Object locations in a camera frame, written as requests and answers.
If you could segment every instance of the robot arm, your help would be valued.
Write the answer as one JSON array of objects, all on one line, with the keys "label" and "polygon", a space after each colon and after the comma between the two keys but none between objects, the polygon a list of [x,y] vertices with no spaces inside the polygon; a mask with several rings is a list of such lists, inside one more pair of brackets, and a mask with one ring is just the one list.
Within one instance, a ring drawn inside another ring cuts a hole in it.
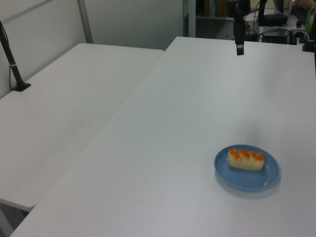
[{"label": "robot arm", "polygon": [[251,12],[250,0],[226,0],[228,17],[234,19],[234,37],[237,55],[243,55],[243,44],[245,42],[244,16]]}]

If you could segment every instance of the person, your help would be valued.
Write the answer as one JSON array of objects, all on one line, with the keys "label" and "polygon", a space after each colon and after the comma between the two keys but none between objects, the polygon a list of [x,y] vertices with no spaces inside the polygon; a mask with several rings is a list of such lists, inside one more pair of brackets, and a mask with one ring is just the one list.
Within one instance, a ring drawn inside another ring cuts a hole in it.
[{"label": "person", "polygon": [[316,2],[314,0],[296,0],[293,4],[297,6],[307,7],[311,9],[313,6],[316,7]]}]

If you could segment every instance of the blue plate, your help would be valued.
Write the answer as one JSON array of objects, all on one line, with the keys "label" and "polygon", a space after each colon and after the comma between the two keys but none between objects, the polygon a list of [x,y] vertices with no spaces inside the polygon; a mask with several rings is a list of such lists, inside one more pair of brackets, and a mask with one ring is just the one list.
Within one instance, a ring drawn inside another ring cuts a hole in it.
[{"label": "blue plate", "polygon": [[[245,149],[263,153],[265,164],[259,171],[232,168],[226,160],[231,148]],[[257,192],[271,188],[280,180],[280,171],[276,159],[266,151],[250,145],[234,145],[221,150],[215,157],[216,172],[228,185],[243,191]]]}]

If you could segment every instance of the floor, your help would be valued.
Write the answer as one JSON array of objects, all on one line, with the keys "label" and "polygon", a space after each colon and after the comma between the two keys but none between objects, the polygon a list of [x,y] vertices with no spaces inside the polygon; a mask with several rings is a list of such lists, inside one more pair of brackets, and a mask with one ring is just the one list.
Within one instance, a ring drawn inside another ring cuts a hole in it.
[{"label": "floor", "polygon": [[29,213],[0,204],[0,237],[9,237]]}]

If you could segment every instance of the green bottle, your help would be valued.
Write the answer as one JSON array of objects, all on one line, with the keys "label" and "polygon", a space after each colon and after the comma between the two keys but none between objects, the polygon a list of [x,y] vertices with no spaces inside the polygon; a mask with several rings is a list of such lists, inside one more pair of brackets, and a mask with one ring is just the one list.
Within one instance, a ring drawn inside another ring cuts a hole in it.
[{"label": "green bottle", "polygon": [[313,21],[315,16],[315,6],[313,6],[310,11],[307,13],[306,22],[305,22],[305,31],[307,34],[310,34],[312,31]]}]

